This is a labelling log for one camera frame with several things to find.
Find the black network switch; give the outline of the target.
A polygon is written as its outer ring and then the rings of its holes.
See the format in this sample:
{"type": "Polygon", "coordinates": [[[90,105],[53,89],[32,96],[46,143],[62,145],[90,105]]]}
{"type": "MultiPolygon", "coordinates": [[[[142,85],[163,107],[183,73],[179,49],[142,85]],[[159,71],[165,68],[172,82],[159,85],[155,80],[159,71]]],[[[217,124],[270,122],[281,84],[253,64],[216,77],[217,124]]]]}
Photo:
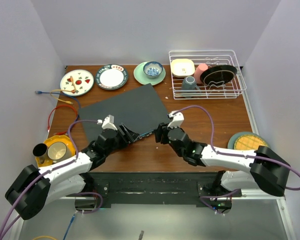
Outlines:
{"type": "Polygon", "coordinates": [[[114,124],[125,125],[129,130],[147,137],[160,123],[170,122],[168,111],[151,84],[118,94],[79,110],[81,120],[104,120],[114,116],[114,124]]]}

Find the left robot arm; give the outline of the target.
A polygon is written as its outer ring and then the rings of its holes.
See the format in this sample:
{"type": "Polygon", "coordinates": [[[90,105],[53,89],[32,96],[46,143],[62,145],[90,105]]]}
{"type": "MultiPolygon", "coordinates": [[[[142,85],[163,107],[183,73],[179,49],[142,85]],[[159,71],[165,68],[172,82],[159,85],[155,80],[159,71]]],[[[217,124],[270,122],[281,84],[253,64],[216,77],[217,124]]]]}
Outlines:
{"type": "Polygon", "coordinates": [[[47,204],[67,195],[89,196],[94,184],[83,175],[102,165],[114,151],[134,143],[139,134],[124,124],[103,127],[98,137],[77,155],[50,166],[26,166],[5,193],[23,220],[36,216],[47,204]]]}

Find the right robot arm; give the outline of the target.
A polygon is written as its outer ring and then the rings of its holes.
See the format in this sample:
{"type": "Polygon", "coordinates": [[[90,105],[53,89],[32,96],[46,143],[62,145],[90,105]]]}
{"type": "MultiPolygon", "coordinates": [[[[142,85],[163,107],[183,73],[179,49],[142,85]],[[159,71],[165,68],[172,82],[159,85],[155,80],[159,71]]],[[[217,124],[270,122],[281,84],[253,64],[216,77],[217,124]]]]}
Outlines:
{"type": "Polygon", "coordinates": [[[234,169],[252,177],[256,186],[269,195],[282,197],[285,193],[290,165],[267,146],[243,151],[213,148],[191,140],[182,128],[164,123],[158,125],[154,135],[157,143],[170,145],[178,157],[192,166],[234,169]]]}

